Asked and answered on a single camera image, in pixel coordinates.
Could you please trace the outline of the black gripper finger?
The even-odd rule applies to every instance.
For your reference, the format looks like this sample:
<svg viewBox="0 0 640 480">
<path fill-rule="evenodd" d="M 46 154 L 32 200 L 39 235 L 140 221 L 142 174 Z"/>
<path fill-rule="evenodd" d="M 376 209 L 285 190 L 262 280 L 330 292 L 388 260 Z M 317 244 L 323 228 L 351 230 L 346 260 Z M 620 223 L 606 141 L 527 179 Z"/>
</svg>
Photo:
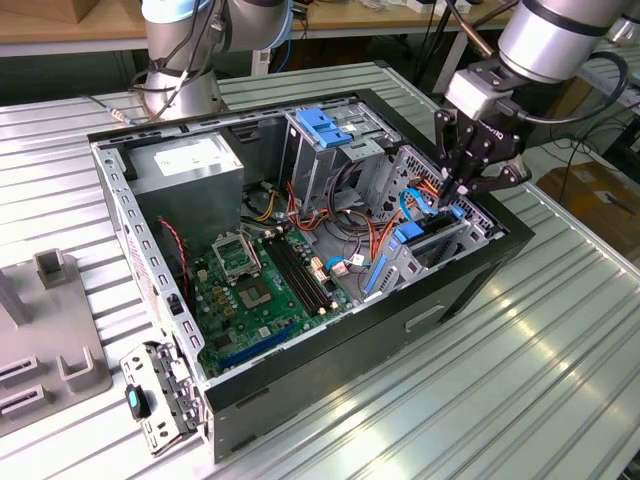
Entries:
<svg viewBox="0 0 640 480">
<path fill-rule="evenodd" d="M 434 125 L 437 163 L 442 177 L 438 195 L 442 205 L 449 205 L 460 195 L 460 188 L 466 192 L 466 184 L 476 170 L 477 160 L 470 147 L 477 126 L 465 116 L 459 119 L 456 111 L 448 109 L 434 114 Z"/>
<path fill-rule="evenodd" d="M 484 159 L 478 165 L 466 167 L 458 175 L 457 193 L 471 195 L 508 189 L 531 179 L 531 170 L 522 156 L 490 163 Z"/>
</svg>

